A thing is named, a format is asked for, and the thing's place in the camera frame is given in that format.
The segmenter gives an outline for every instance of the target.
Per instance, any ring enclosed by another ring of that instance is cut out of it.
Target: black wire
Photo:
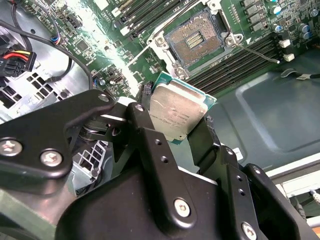
[[[13,32],[15,32],[17,34],[24,35],[24,36],[26,36],[26,37],[28,37],[30,39],[34,39],[34,40],[39,41],[39,42],[41,42],[43,44],[49,45],[49,46],[59,50],[60,52],[64,53],[65,55],[67,55],[69,58],[71,58],[73,61],[75,61],[82,68],[82,70],[85,72],[85,74],[88,77],[89,89],[93,88],[93,77],[91,75],[91,71],[88,69],[88,67],[84,63],[82,63],[78,58],[73,56],[70,52],[68,52],[63,47],[54,45],[51,41],[49,41],[49,40],[47,40],[47,39],[45,39],[43,37],[36,36],[36,35],[33,35],[31,33],[26,32],[26,31],[20,30],[20,29],[18,29],[16,27],[12,26],[11,24],[3,21],[3,20],[0,20],[0,26],[3,27],[3,28],[8,29],[10,31],[13,31]]]
[[[12,20],[13,20],[13,23],[15,25],[15,27],[19,30],[22,30],[19,22],[18,22],[18,18],[17,18],[17,4],[14,3],[12,4],[12,7],[11,7],[11,16],[12,16]],[[32,45],[31,45],[31,42],[29,40],[29,38],[27,38],[26,36],[24,35],[20,35],[23,42],[24,42],[24,45],[25,45],[25,49],[28,51],[28,52],[32,52],[33,51],[33,48],[32,48]]]
[[[42,11],[45,12],[45,14],[47,15],[47,17],[50,19],[51,23],[53,24],[54,26],[54,31],[56,33],[56,36],[55,37],[60,37],[60,32],[59,32],[59,28],[55,22],[55,20],[53,19],[53,17],[51,16],[51,14],[48,12],[48,10],[42,6],[41,4],[37,3],[36,1],[31,1],[31,0],[27,0],[26,2],[30,2],[34,5],[36,5],[37,7],[39,7]]]
[[[50,77],[49,79],[46,80],[46,82],[53,82],[54,83],[54,82],[61,81],[70,72],[71,67],[72,67],[72,59],[69,57],[68,67],[66,68],[64,73],[61,74],[60,76]]]

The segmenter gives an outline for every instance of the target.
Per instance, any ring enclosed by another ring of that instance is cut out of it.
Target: electronic component
[[[264,25],[261,21],[251,25],[251,29],[252,31],[256,32],[256,31],[259,31],[260,29],[263,29],[264,28]]]
[[[290,46],[291,45],[291,42],[289,39],[286,39],[286,40],[280,40],[279,41],[279,45],[281,48],[285,49],[286,47]]]
[[[86,42],[84,40],[81,40],[76,47],[81,51],[84,52],[85,50],[87,50],[89,48],[88,44],[86,44]]]
[[[286,60],[287,62],[291,62],[293,59],[295,59],[295,55],[293,53],[291,54],[285,54],[283,55],[284,60]]]
[[[317,9],[313,9],[310,12],[310,17],[315,18],[316,16],[318,16],[318,14],[319,14],[319,11]]]
[[[256,0],[242,0],[241,5],[246,8],[255,2],[256,2]]]
[[[273,24],[273,25],[272,25],[272,30],[273,30],[273,32],[275,32],[275,33],[279,33],[279,32],[281,31],[281,29],[282,29],[282,27],[279,26],[278,24]]]
[[[106,75],[107,75],[107,81],[112,85],[118,84],[124,79],[126,79],[125,76],[121,73],[121,71],[118,70],[114,65],[110,66],[106,70]]]
[[[37,59],[37,54],[35,52],[31,52],[30,55],[28,55],[28,61],[23,66],[23,70],[27,72],[32,72],[34,69],[34,65]]]
[[[77,17],[75,17],[72,13],[69,13],[66,16],[66,19],[68,20],[68,22],[71,24],[71,26],[74,29],[78,29],[78,28],[82,27],[82,22],[80,20],[78,20]]]
[[[256,13],[257,11],[258,11],[258,8],[257,8],[256,5],[252,5],[252,6],[248,7],[246,10],[244,10],[244,12],[245,12],[248,16]]]
[[[162,72],[152,88],[150,117],[167,140],[182,141],[215,102],[214,97]]]
[[[312,37],[312,34],[311,34],[311,32],[305,32],[305,33],[301,33],[300,34],[300,38],[301,39],[303,39],[303,40],[308,40],[309,38],[311,38]]]
[[[289,30],[290,32],[294,32],[294,31],[296,30],[296,26],[295,26],[295,25],[291,25],[291,26],[288,28],[288,30]]]
[[[0,77],[18,77],[24,72],[23,67],[20,61],[0,58]]]
[[[270,14],[278,15],[282,8],[280,6],[273,6],[270,8]]]
[[[203,10],[164,36],[183,68],[224,46],[218,21]]]
[[[285,20],[284,18],[282,18],[282,19],[280,19],[280,20],[278,21],[278,24],[279,24],[280,26],[285,26],[285,25],[286,25],[286,20]]]
[[[305,23],[301,23],[298,27],[298,30],[301,32],[301,33],[307,33],[309,30],[310,30],[310,27],[309,25],[305,24]]]
[[[254,23],[260,21],[260,19],[261,19],[261,17],[260,17],[260,14],[259,14],[259,13],[256,13],[256,14],[248,17],[248,21],[249,21],[249,23],[251,23],[251,24],[254,24]]]
[[[279,51],[278,42],[277,38],[269,34],[250,45],[249,48],[268,57],[281,59],[282,53]],[[215,96],[228,89],[231,84],[240,83],[271,64],[251,52],[241,50],[206,71],[187,79],[186,82],[211,96]]]
[[[308,2],[308,0],[299,0],[300,1],[300,5],[306,4]]]

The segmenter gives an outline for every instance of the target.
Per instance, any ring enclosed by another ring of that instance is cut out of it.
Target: green circuit board
[[[168,72],[166,63],[153,49],[149,48],[139,55],[147,46],[155,28],[192,1],[194,5],[184,15],[166,26],[163,29],[164,34],[185,23],[199,11],[208,9],[206,4],[208,0],[33,1],[37,1],[50,12],[61,33],[61,45],[88,66],[97,88],[108,89],[116,96],[131,98],[136,97],[141,84],[155,82],[162,71]],[[133,31],[135,36],[132,33],[123,34],[122,29],[130,26],[119,24],[125,15],[124,11],[138,7],[142,1],[145,4],[139,8],[136,15],[143,21],[137,29],[141,29],[144,25],[147,27],[141,31]],[[248,7],[245,7],[242,1],[222,0],[220,4],[233,34],[243,35],[240,43],[243,46],[250,46],[270,35],[273,31],[272,26],[279,24],[283,31],[289,31],[296,54],[299,54],[305,51],[306,43],[309,41],[301,39],[299,24],[302,22],[308,24],[313,37],[320,33],[320,14],[314,17],[310,15],[312,10],[320,9],[320,2],[317,0],[279,0],[279,2],[252,0],[251,6],[257,5],[261,13],[263,27],[258,30],[253,30],[253,24],[248,22],[248,14],[246,14]],[[281,6],[282,11],[279,14],[270,14],[271,8],[275,5]],[[27,12],[36,15],[50,31],[54,30],[48,16],[36,5],[26,2],[23,7]],[[221,53],[218,50],[202,55],[189,69],[196,69],[196,75],[201,74],[240,51],[235,47],[228,54],[217,58]],[[260,72],[264,73],[267,69],[269,68],[261,69]]]

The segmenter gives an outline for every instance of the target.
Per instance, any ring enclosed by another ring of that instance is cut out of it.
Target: screw
[[[4,140],[0,142],[0,154],[13,157],[18,155],[22,151],[22,145],[15,140]]]
[[[104,86],[104,85],[106,85],[106,81],[105,81],[104,79],[100,79],[100,80],[99,80],[99,84],[100,84],[101,86]]]
[[[249,223],[243,222],[241,226],[244,234],[248,237],[248,239],[257,240],[257,234]]]
[[[144,107],[139,104],[135,105],[135,108],[138,109],[140,112],[143,112],[145,110]]]
[[[100,94],[98,98],[104,102],[109,102],[109,98],[104,94]]]
[[[45,151],[40,156],[41,162],[48,167],[56,167],[62,163],[62,156],[57,151]]]
[[[226,39],[226,44],[231,45],[234,41],[231,38]]]
[[[163,43],[165,42],[165,40],[164,40],[162,37],[159,37],[159,38],[156,40],[156,42],[157,42],[158,44],[163,44]]]
[[[190,207],[184,200],[176,199],[174,201],[174,207],[181,217],[186,218],[190,215]]]
[[[253,170],[257,173],[257,174],[260,174],[261,171],[259,170],[259,168],[257,168],[256,166],[253,166]]]

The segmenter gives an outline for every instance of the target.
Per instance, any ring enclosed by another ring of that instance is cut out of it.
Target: ram slot
[[[137,37],[140,33],[142,33],[148,26],[150,26],[154,21],[158,20],[162,15],[169,12],[170,10],[174,9],[176,6],[178,6],[181,3],[180,0],[172,1],[168,6],[164,6],[164,8],[157,12],[155,15],[152,16],[152,18],[148,18],[145,22],[142,20],[140,23],[135,22],[132,28],[132,37]]]
[[[135,3],[135,0],[128,0],[119,6],[119,11],[123,12],[125,10],[129,10],[131,6]]]
[[[151,0],[141,0],[139,3],[131,8],[121,11],[123,16],[120,18],[120,23],[125,24],[129,19],[139,14],[143,5],[147,5]]]
[[[254,43],[249,48],[269,58],[282,58],[277,43],[270,36]],[[207,94],[215,95],[271,64],[273,63],[251,52],[241,50],[187,82]]]

